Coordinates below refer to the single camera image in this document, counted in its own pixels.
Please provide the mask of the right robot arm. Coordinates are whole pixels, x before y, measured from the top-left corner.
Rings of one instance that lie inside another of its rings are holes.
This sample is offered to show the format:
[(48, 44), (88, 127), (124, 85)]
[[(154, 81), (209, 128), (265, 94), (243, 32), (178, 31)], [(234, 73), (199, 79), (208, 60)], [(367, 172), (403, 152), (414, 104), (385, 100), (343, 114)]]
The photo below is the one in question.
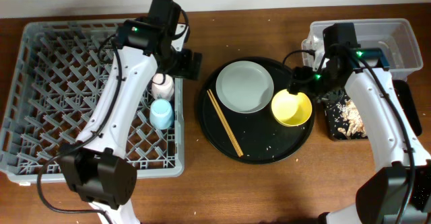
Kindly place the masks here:
[(296, 67), (287, 91), (322, 100), (344, 89), (355, 103), (372, 147), (376, 173), (354, 204), (319, 215), (318, 223), (429, 223), (430, 154), (414, 133), (379, 48), (363, 48), (353, 23), (323, 30), (319, 68)]

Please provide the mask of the yellow bowl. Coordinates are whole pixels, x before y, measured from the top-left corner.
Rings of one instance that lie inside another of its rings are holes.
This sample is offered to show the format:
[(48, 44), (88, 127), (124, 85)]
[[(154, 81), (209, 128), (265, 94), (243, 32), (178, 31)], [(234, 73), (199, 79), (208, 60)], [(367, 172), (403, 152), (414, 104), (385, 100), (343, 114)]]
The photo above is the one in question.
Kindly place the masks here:
[(304, 93), (294, 95), (283, 89), (272, 98), (271, 113), (283, 126), (300, 126), (310, 119), (312, 102)]

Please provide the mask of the pink cup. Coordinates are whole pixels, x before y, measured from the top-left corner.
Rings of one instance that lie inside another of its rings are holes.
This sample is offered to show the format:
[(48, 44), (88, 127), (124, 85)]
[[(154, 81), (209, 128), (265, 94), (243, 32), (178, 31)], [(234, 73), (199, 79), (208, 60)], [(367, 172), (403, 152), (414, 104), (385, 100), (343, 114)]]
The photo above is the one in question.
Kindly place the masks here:
[(167, 74), (156, 73), (152, 78), (152, 96), (155, 100), (170, 101), (174, 95), (174, 80)]

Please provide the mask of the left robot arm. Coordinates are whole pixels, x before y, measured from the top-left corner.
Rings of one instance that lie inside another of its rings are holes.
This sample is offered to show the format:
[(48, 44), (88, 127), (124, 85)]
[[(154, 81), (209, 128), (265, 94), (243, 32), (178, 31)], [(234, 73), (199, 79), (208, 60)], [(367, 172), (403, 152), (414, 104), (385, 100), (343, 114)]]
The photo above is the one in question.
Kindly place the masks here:
[(131, 123), (156, 73), (196, 80), (202, 55), (184, 49), (190, 29), (173, 0), (152, 0), (147, 16), (125, 20), (106, 39), (114, 58), (90, 121), (74, 144), (61, 145), (56, 161), (69, 189), (90, 204), (103, 223), (138, 223), (131, 195), (137, 170), (127, 162)]

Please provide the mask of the blue cup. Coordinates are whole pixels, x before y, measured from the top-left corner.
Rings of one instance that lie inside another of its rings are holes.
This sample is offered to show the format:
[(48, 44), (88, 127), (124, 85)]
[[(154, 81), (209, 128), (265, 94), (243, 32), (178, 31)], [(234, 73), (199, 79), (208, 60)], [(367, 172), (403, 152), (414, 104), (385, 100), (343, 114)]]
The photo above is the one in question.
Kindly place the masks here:
[(174, 112), (168, 100), (154, 100), (150, 106), (150, 122), (154, 128), (166, 130), (174, 122)]

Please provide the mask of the grey plate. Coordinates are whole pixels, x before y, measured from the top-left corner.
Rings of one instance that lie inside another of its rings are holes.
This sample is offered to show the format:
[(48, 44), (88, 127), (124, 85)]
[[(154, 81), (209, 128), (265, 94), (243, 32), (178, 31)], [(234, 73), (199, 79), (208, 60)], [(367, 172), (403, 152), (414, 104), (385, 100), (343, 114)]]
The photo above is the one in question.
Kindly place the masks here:
[(251, 114), (271, 101), (274, 82), (268, 70), (252, 61), (236, 61), (225, 66), (217, 76), (218, 99), (229, 110)]

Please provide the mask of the food scraps pile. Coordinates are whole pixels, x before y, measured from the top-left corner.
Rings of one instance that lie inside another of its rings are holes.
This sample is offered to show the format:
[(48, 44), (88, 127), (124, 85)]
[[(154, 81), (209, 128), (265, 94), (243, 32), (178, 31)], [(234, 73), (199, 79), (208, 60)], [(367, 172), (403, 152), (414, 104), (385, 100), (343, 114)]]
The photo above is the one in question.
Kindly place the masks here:
[(348, 100), (345, 104), (337, 103), (336, 106), (341, 114), (338, 121), (342, 123), (342, 127), (338, 127), (337, 131), (349, 140), (352, 139), (356, 133), (358, 133), (361, 138), (366, 138), (367, 133), (364, 128), (364, 123), (353, 101)]

